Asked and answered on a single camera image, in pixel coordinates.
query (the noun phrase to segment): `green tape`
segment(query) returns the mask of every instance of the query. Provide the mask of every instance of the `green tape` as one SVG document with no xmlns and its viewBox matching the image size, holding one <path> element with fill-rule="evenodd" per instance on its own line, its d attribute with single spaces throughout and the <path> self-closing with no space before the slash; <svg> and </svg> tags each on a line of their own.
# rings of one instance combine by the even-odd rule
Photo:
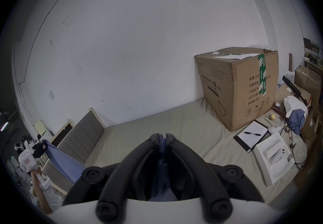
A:
<svg viewBox="0 0 323 224">
<path fill-rule="evenodd" d="M 260 73 L 260 81 L 259 81 L 259 95 L 266 95 L 266 62 L 264 60 L 264 54 L 258 55 L 259 62 L 259 73 Z"/>
</svg>

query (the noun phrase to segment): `person's arm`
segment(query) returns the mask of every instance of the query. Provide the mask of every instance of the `person's arm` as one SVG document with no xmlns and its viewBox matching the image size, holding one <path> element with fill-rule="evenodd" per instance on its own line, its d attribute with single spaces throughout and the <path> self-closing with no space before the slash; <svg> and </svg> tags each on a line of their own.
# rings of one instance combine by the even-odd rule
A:
<svg viewBox="0 0 323 224">
<path fill-rule="evenodd" d="M 50 207 L 50 205 L 48 204 L 42 189 L 40 188 L 40 181 L 38 180 L 36 174 L 41 174 L 41 172 L 38 172 L 36 170 L 32 170 L 30 175 L 31 175 L 31 179 L 33 181 L 33 185 L 37 194 L 37 198 L 39 200 L 39 204 L 41 209 L 43 210 L 43 212 L 45 214 L 50 214 L 53 213 L 52 208 Z"/>
</svg>

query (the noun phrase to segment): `mattress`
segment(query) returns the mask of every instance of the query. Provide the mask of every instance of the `mattress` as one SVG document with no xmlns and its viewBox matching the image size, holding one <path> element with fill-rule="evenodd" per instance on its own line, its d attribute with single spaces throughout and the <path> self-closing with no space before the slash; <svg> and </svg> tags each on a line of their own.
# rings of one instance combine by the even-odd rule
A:
<svg viewBox="0 0 323 224">
<path fill-rule="evenodd" d="M 282 126 L 284 121 L 278 115 L 274 121 L 268 118 L 272 113 L 274 112 L 270 110 L 257 120 L 265 126 Z M 118 163 L 151 134 L 172 133 L 206 162 L 241 167 L 259 190 L 265 203 L 269 203 L 293 180 L 298 169 L 293 165 L 274 185 L 266 187 L 254 153 L 247 153 L 233 138 L 243 128 L 229 132 L 210 104 L 202 98 L 152 116 L 107 127 L 85 165 L 104 167 Z M 283 131 L 281 135 L 289 145 L 289 134 Z M 294 133 L 293 143 L 296 144 L 295 161 L 303 162 L 307 153 L 306 145 Z"/>
</svg>

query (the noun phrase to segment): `pen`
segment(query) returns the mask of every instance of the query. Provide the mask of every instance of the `pen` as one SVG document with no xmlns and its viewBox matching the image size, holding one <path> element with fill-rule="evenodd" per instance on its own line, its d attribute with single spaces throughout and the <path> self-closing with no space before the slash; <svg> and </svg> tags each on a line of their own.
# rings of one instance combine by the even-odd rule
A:
<svg viewBox="0 0 323 224">
<path fill-rule="evenodd" d="M 244 133 L 246 133 L 246 134 L 252 134 L 252 135 L 256 135 L 256 136 L 261 136 L 261 134 L 259 134 L 259 133 L 249 133 L 249 132 L 244 132 Z"/>
</svg>

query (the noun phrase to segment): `gray upholstered headboard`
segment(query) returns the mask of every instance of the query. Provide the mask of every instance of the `gray upholstered headboard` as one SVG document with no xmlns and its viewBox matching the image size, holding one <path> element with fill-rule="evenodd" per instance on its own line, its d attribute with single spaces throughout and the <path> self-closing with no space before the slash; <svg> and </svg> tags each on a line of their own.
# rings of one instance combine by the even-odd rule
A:
<svg viewBox="0 0 323 224">
<path fill-rule="evenodd" d="M 89 111 L 64 137 L 57 148 L 84 164 L 96 143 L 103 134 L 104 127 L 95 115 Z M 43 168 L 43 174 L 65 191 L 69 191 L 72 183 L 65 178 L 49 161 Z"/>
</svg>

